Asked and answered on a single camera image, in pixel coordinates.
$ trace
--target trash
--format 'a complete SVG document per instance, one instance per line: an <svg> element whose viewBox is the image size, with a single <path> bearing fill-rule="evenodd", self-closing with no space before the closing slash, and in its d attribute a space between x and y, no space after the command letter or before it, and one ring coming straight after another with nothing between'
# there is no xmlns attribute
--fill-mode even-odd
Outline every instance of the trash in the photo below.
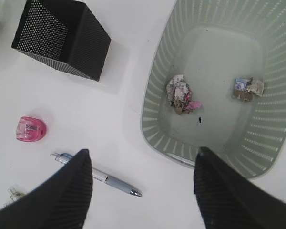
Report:
<svg viewBox="0 0 286 229"><path fill-rule="evenodd" d="M258 96L262 96L264 87L265 87L264 82L252 79L251 85L249 85L247 89L249 92L253 92Z"/></svg>
<svg viewBox="0 0 286 229"><path fill-rule="evenodd" d="M253 78L236 78L232 97L243 102L250 102L253 100L253 94L262 96L264 86L264 82Z"/></svg>
<svg viewBox="0 0 286 229"><path fill-rule="evenodd" d="M253 94L251 92L234 90L233 98L239 99L244 102L250 102L253 100Z"/></svg>
<svg viewBox="0 0 286 229"><path fill-rule="evenodd" d="M166 87L168 101L178 115L190 113L202 107L199 101L192 101L189 85L184 81L183 75L174 76Z"/></svg>
<svg viewBox="0 0 286 229"><path fill-rule="evenodd" d="M200 109L202 107L202 103L199 101L192 101L189 103L189 105L186 107L187 110L196 110Z"/></svg>

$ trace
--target ballpoint pen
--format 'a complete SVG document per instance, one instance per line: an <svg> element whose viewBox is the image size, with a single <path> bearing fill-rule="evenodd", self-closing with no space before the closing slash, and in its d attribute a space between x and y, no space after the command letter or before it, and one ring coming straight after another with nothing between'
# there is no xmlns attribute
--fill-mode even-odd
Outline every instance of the ballpoint pen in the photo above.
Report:
<svg viewBox="0 0 286 229"><path fill-rule="evenodd" d="M55 160L67 164L71 159L72 155L68 153L63 153L63 154L58 154L58 153L51 153L52 156L55 156ZM139 190L131 186L130 184L125 183L124 181L121 181L120 179L107 175L95 168L92 168L92 176L94 179L99 180L111 187L117 188L127 194L136 196L136 197L141 197L142 194L140 193Z"/></svg>

